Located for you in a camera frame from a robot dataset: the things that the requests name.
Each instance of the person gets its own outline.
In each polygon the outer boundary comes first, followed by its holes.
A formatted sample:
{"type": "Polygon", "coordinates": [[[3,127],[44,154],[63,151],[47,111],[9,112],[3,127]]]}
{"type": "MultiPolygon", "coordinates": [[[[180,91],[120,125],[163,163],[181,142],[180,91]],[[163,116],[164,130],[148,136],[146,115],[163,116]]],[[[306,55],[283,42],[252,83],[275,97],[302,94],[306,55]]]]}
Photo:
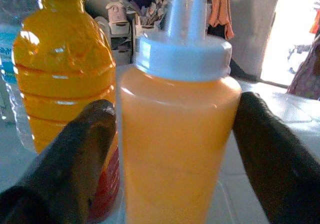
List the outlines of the person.
{"type": "Polygon", "coordinates": [[[320,100],[320,35],[313,41],[306,60],[298,68],[287,92],[320,100]]]}

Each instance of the white bottle cap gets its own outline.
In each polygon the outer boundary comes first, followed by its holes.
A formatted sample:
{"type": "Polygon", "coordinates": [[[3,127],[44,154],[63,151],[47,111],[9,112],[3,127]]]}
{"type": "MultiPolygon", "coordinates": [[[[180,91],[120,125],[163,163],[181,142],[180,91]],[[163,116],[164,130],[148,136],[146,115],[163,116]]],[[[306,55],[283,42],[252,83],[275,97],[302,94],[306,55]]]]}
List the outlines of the white bottle cap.
{"type": "Polygon", "coordinates": [[[140,39],[135,56],[138,69],[178,81],[212,81],[230,73],[231,44],[205,36],[207,0],[194,0],[187,36],[182,35],[184,0],[173,0],[167,32],[148,33],[140,39]]]}

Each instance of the wall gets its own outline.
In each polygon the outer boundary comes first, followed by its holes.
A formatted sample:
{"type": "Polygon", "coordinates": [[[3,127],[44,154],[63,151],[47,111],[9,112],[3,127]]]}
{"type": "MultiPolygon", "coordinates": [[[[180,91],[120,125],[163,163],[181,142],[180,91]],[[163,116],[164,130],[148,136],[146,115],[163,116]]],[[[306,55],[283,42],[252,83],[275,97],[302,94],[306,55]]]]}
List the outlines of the wall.
{"type": "Polygon", "coordinates": [[[260,77],[277,0],[230,0],[235,37],[233,59],[248,74],[260,77]]]}

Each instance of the white table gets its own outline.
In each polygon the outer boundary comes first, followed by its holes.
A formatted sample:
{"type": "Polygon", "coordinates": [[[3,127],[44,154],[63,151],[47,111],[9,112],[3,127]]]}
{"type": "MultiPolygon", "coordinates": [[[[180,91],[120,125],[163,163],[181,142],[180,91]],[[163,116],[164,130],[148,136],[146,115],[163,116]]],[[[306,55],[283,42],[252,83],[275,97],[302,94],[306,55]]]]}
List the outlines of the white table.
{"type": "MultiPolygon", "coordinates": [[[[117,80],[131,65],[117,67],[117,80]]],[[[284,94],[285,90],[267,84],[252,84],[239,81],[242,90],[255,91],[266,100],[272,112],[280,117],[297,134],[315,155],[320,157],[320,102],[284,94]]],[[[117,116],[120,113],[120,99],[117,96],[117,116]]],[[[121,147],[121,122],[119,126],[119,148],[121,147]]],[[[13,124],[0,121],[0,191],[13,185],[35,158],[36,154],[25,150],[16,134],[13,124]]],[[[227,143],[225,160],[220,171],[219,181],[209,210],[208,224],[256,224],[268,223],[246,176],[237,143],[231,134],[227,143]]],[[[120,155],[121,188],[111,215],[105,224],[123,224],[123,160],[120,155]]]]}

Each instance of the orange cloth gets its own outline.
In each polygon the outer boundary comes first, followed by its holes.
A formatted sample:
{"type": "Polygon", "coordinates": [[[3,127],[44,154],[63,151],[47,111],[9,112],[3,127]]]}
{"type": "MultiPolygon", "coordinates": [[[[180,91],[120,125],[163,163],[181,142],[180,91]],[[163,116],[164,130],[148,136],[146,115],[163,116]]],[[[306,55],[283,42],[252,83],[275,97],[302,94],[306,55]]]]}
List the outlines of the orange cloth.
{"type": "Polygon", "coordinates": [[[230,0],[212,0],[212,13],[208,23],[212,27],[223,25],[226,40],[235,36],[232,31],[230,0]]]}

